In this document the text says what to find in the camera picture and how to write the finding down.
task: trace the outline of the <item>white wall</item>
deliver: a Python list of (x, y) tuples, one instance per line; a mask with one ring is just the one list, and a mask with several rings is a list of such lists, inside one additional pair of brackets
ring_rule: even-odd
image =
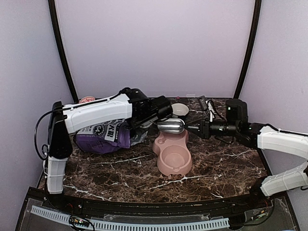
[[(308, 1), (262, 2), (254, 52), (241, 99), (250, 121), (308, 133)], [(305, 160), (265, 152), (273, 174)], [(308, 230), (308, 194), (289, 192), (301, 230)]]
[[(34, 126), (55, 101), (71, 103), (56, 49), (48, 1), (0, 1), (0, 230), (13, 231), (42, 163)], [(39, 130), (46, 142), (48, 119)]]
[(232, 97), (254, 0), (57, 0), (79, 97)]

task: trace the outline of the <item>silver scoop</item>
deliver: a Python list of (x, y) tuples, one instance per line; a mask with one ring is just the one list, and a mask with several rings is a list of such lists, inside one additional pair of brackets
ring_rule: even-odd
[(157, 123), (157, 127), (160, 131), (172, 134), (180, 134), (185, 130), (185, 123), (181, 119), (167, 119)]

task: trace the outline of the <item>black pole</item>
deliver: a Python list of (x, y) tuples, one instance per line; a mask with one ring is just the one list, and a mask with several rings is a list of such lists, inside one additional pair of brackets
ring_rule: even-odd
[(64, 52), (64, 47), (62, 43), (62, 38), (61, 38), (61, 33), (60, 33), (60, 28), (59, 28), (59, 22), (58, 22), (58, 17), (57, 17), (57, 11), (56, 11), (56, 5), (54, 0), (48, 0), (49, 3), (49, 11), (50, 11), (50, 16), (51, 16), (51, 23), (53, 27), (53, 32), (54, 32), (54, 37), (56, 39), (57, 47), (58, 47), (58, 52), (59, 56), (61, 59), (63, 71), (65, 74), (65, 78), (69, 87), (69, 90), (71, 92), (72, 98), (75, 103), (79, 101), (79, 98), (77, 96), (77, 92), (73, 83), (73, 79), (71, 76), (71, 73), (68, 68), (68, 63), (66, 60), (66, 55)]
[(249, 39), (248, 39), (248, 44), (247, 44), (247, 49), (246, 49), (246, 54), (241, 70), (241, 74), (239, 77), (239, 81), (236, 86), (236, 90), (234, 93), (234, 99), (238, 99), (240, 97), (244, 81), (246, 78), (247, 70), (249, 67), (249, 62), (252, 54), (252, 50), (254, 48), (254, 43), (256, 39), (256, 34), (257, 34), (257, 28), (258, 28), (258, 22), (259, 22), (259, 17), (260, 17), (260, 11), (261, 11), (261, 3), (262, 0), (256, 0), (255, 1), (255, 9), (254, 9), (254, 15), (252, 18), (252, 23), (251, 23), (251, 29), (250, 29), (250, 34), (249, 34)]

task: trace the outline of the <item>pink pet bowl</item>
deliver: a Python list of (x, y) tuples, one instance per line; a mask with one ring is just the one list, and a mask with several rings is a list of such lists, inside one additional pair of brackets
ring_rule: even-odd
[(153, 152), (158, 155), (157, 167), (165, 176), (185, 176), (192, 168), (192, 155), (188, 151), (188, 131), (181, 134), (160, 132), (153, 144)]

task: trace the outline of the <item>brown marble surface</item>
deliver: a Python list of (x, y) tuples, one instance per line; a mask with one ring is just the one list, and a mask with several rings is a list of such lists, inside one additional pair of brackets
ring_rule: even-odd
[[(186, 122), (206, 116), (197, 99), (171, 100), (190, 108)], [(214, 100), (225, 114), (224, 99)], [(64, 193), (77, 197), (138, 203), (174, 203), (211, 200), (247, 194), (257, 178), (266, 175), (258, 153), (236, 142), (225, 144), (202, 140), (189, 134), (187, 147), (192, 169), (185, 176), (163, 176), (157, 166), (152, 144), (158, 136), (154, 126), (144, 143), (111, 154), (74, 151), (65, 170)], [(39, 188), (43, 189), (41, 179)]]

